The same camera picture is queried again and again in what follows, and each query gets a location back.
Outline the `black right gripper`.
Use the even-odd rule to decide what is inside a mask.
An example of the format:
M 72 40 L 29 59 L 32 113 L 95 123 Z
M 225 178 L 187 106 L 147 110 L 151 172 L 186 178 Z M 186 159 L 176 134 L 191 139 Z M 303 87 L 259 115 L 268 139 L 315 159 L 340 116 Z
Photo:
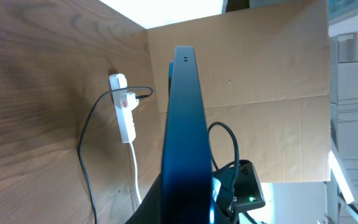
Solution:
M 239 215 L 243 213 L 255 223 L 247 212 L 266 205 L 256 169 L 251 161 L 241 160 L 238 175 L 232 180 L 234 173 L 233 162 L 213 172 L 213 177 L 221 183 L 214 195 L 214 222 L 239 223 Z

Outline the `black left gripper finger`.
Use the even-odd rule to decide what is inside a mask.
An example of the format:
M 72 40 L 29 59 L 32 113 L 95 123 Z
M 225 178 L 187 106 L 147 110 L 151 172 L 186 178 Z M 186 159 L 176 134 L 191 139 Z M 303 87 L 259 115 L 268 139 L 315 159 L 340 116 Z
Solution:
M 126 224 L 160 224 L 161 174 L 159 174 L 135 213 Z

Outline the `blue Galaxy smartphone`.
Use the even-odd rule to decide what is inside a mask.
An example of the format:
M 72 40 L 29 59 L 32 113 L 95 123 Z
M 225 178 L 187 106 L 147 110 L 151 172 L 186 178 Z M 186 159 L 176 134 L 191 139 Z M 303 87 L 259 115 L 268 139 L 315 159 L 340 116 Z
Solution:
M 209 223 L 212 167 L 194 48 L 175 47 L 163 143 L 162 223 Z

